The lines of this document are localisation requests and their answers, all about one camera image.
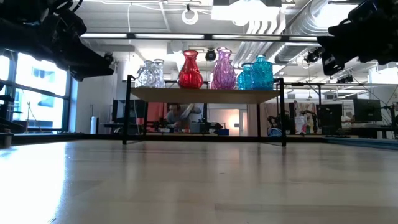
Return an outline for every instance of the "vase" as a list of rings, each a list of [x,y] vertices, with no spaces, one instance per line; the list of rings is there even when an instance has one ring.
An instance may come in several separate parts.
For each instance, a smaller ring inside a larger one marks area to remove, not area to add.
[[[153,87],[156,88],[156,73],[153,68],[153,62],[146,60],[144,66],[137,72],[136,87]]]
[[[178,75],[177,83],[180,88],[199,89],[203,84],[203,78],[199,71],[196,59],[196,50],[185,50],[185,63]]]
[[[211,88],[217,90],[233,90],[236,84],[236,74],[229,59],[232,51],[225,47],[220,47],[217,51],[218,61],[213,70]]]
[[[251,76],[253,90],[274,89],[274,75],[272,73],[272,63],[268,62],[265,56],[257,56],[257,60],[252,66]]]
[[[156,88],[166,88],[166,83],[163,79],[163,64],[162,59],[155,59],[153,63],[153,68],[156,74]]]
[[[251,90],[251,74],[252,74],[252,63],[244,63],[242,65],[243,71],[238,76],[238,89],[240,90]]]

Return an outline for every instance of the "wooden tabletop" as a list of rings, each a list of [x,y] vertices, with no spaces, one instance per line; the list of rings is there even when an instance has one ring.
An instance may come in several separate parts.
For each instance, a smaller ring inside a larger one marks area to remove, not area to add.
[[[279,96],[275,90],[189,90],[180,88],[131,88],[146,102],[258,104]]]

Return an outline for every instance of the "blue glass vase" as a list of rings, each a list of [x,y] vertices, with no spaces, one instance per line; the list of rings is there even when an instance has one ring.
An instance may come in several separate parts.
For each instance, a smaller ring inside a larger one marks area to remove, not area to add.
[[[252,89],[253,90],[273,90],[274,75],[272,63],[268,62],[263,55],[257,56],[257,61],[252,66]]]
[[[238,89],[240,90],[251,90],[251,73],[252,63],[244,63],[242,65],[243,71],[238,76]]]

